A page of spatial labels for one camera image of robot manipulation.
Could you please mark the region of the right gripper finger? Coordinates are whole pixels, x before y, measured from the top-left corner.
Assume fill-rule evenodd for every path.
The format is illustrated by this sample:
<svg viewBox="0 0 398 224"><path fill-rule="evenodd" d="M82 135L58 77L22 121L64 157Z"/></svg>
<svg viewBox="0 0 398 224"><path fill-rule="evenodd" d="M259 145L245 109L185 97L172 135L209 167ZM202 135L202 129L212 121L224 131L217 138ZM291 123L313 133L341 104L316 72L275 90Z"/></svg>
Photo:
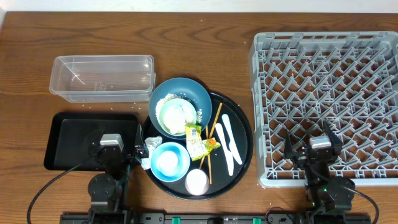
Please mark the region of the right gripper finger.
<svg viewBox="0 0 398 224"><path fill-rule="evenodd" d="M292 143L290 140L290 135L287 130L285 130L285 146L284 146L284 159L292 159L294 156L292 150Z"/></svg>
<svg viewBox="0 0 398 224"><path fill-rule="evenodd" d="M326 121L323 121L323 127L326 135L328 136L331 142L331 148L334 152L341 152L343 149L343 143L338 138L338 136L331 130L329 124Z"/></svg>

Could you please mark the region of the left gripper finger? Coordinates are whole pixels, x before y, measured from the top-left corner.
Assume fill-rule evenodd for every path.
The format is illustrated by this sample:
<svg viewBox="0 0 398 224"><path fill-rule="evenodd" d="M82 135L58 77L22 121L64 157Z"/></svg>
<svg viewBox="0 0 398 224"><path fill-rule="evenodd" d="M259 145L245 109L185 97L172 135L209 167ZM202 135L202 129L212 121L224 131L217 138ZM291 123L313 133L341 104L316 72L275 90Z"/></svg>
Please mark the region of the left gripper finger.
<svg viewBox="0 0 398 224"><path fill-rule="evenodd" d="M142 128L140 124L137 125L134 147L136 149L137 155L145 155L145 142L143 140Z"/></svg>
<svg viewBox="0 0 398 224"><path fill-rule="evenodd" d="M103 129L95 129L92 132L90 132L86 138L89 143L88 149L97 149L100 145L101 138L104 134Z"/></svg>

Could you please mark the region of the white tissue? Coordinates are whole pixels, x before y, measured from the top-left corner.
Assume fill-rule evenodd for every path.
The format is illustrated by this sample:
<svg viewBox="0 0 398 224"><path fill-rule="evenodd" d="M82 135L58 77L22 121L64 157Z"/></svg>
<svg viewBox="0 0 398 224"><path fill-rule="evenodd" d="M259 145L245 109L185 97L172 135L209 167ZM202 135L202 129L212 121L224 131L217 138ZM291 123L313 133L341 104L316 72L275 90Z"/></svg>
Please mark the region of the white tissue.
<svg viewBox="0 0 398 224"><path fill-rule="evenodd" d="M195 120L196 111L188 105L172 105L162 110L166 130L173 135L185 133L185 126Z"/></svg>

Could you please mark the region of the yellow green snack wrapper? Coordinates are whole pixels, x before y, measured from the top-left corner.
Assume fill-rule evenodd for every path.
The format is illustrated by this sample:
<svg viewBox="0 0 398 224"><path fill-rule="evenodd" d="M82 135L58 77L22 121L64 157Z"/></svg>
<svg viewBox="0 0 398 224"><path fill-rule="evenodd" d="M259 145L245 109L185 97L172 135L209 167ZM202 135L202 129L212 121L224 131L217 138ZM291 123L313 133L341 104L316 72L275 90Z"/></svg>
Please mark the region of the yellow green snack wrapper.
<svg viewBox="0 0 398 224"><path fill-rule="evenodd" d="M185 126L187 151L192 161L197 161L207 156L212 150L221 146L215 138L201 139L201 126L187 124Z"/></svg>

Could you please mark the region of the pink cup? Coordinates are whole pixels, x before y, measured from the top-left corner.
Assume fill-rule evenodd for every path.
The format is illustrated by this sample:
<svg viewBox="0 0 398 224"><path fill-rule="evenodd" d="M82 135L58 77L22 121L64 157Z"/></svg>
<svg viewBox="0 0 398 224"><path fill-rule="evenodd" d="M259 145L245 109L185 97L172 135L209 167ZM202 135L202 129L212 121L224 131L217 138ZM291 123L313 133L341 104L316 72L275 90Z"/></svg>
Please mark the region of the pink cup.
<svg viewBox="0 0 398 224"><path fill-rule="evenodd" d="M191 195L203 195L208 191L209 187L210 180L204 171L193 169L187 174L185 188Z"/></svg>

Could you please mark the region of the mint green bowl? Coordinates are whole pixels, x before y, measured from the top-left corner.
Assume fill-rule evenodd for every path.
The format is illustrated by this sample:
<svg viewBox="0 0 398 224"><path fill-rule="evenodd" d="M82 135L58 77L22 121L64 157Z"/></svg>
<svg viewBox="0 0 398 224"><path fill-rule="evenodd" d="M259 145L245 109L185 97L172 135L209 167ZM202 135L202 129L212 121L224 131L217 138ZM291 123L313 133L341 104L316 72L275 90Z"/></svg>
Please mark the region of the mint green bowl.
<svg viewBox="0 0 398 224"><path fill-rule="evenodd" d="M172 136L185 134L185 126L196 124L197 111L194 106L182 98L167 101L159 114L159 124L162 129Z"/></svg>

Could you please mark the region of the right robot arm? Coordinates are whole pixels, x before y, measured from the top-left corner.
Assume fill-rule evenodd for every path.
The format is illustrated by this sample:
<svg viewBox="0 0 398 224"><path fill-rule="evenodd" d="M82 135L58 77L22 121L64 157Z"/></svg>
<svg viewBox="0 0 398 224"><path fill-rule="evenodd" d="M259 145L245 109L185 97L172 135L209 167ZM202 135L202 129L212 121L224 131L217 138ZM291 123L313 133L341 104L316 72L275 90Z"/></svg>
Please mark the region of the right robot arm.
<svg viewBox="0 0 398 224"><path fill-rule="evenodd" d="M339 158L343 143L323 122L324 134L310 138L301 150L294 150L290 134L285 133L284 159L305 172L307 199L313 208L298 213L292 223L347 223L345 212L352 209L355 183L346 177L332 177L329 165Z"/></svg>

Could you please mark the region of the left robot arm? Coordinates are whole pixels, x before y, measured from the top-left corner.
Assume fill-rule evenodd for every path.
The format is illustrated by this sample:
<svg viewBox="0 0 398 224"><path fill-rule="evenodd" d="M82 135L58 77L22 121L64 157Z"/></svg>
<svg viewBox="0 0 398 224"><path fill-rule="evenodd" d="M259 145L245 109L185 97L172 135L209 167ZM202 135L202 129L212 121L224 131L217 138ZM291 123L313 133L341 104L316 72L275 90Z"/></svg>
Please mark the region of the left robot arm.
<svg viewBox="0 0 398 224"><path fill-rule="evenodd" d="M149 157L141 125L137 126L132 148L127 148L120 134L99 131L91 143L88 154L104 167L104 172L95 175L88 184L91 207L89 224L139 223L138 214L126 205L130 171L133 166Z"/></svg>

